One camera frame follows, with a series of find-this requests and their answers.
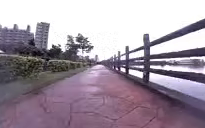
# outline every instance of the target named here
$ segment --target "green shrub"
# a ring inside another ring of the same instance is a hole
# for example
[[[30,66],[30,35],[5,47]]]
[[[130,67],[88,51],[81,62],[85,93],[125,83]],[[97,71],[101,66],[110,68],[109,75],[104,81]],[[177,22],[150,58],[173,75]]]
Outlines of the green shrub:
[[[81,62],[72,62],[68,60],[50,60],[48,68],[52,72],[68,71],[70,69],[81,68]]]
[[[0,82],[36,76],[42,71],[43,63],[44,60],[34,57],[0,55]]]

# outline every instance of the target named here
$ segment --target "brick pavement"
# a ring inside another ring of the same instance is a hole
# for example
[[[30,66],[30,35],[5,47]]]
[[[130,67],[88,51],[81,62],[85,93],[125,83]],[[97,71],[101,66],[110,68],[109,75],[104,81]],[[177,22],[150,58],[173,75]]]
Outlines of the brick pavement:
[[[205,120],[97,65],[1,106],[0,128],[205,128]]]

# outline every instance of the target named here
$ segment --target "wooden post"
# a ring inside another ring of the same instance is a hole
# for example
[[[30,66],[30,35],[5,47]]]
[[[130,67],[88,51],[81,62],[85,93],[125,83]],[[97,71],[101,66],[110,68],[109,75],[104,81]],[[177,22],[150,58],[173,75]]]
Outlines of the wooden post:
[[[121,52],[118,51],[118,63],[117,63],[117,66],[118,66],[118,71],[121,71]]]
[[[116,70],[116,55],[114,55],[114,69]]]
[[[125,73],[129,74],[129,47],[125,47]]]
[[[143,81],[149,82],[149,69],[150,69],[150,41],[149,34],[144,34],[144,71],[143,71]]]
[[[113,56],[111,57],[111,65],[110,67],[113,68],[113,65],[114,65],[114,59],[113,59]]]

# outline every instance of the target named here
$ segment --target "grass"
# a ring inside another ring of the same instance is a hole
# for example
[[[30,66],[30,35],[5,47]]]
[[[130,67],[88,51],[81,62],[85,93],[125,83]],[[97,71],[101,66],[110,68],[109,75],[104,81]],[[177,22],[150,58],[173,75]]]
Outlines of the grass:
[[[79,68],[67,72],[43,72],[37,78],[22,79],[0,85],[0,104],[20,95],[31,93],[56,81],[71,77],[87,68]]]

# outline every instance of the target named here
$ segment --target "walkway edge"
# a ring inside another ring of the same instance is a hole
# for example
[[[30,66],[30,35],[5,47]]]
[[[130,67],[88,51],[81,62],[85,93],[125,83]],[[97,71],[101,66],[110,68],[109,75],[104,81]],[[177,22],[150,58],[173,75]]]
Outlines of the walkway edge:
[[[196,99],[189,95],[185,95],[181,92],[168,89],[164,86],[158,85],[153,82],[149,82],[149,86],[147,86],[147,84],[144,83],[143,80],[139,77],[136,77],[130,74],[127,75],[124,72],[117,71],[109,67],[106,67],[106,68],[121,76],[124,76],[128,80],[133,80],[133,82],[138,85],[140,84],[143,85],[141,87],[144,87],[153,93],[157,93],[158,95],[164,98],[167,98],[169,101],[178,102],[184,108],[187,108],[192,114],[196,114],[198,116],[201,116],[202,118],[205,118],[205,102],[204,101]]]

